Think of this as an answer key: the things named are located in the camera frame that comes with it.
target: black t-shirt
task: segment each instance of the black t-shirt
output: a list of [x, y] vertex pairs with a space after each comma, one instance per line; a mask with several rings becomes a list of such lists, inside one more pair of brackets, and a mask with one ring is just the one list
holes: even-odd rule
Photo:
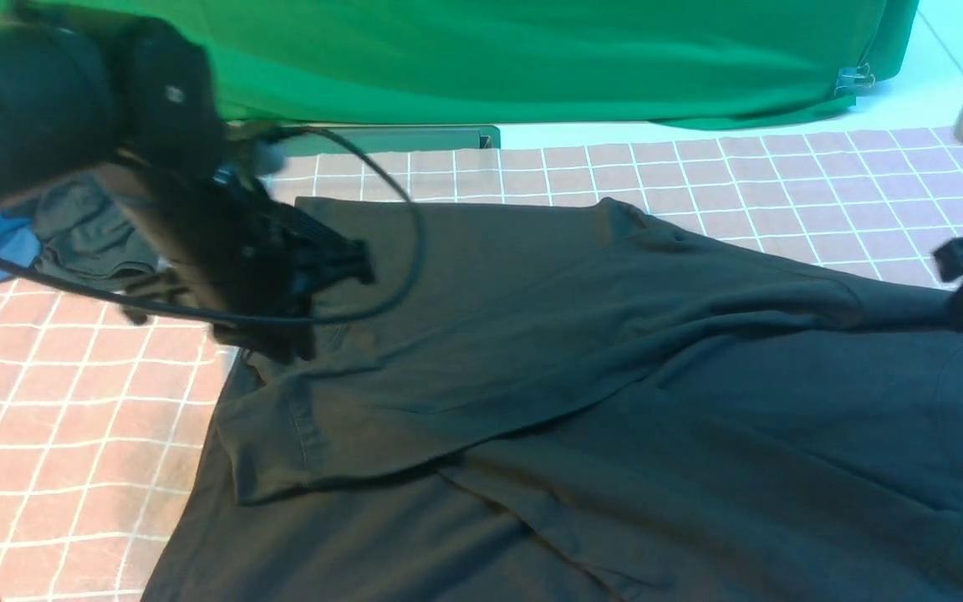
[[[396, 285], [402, 208], [301, 203], [385, 260], [321, 311]], [[237, 367], [146, 598], [963, 599], [946, 294], [618, 202], [425, 214], [407, 304]]]

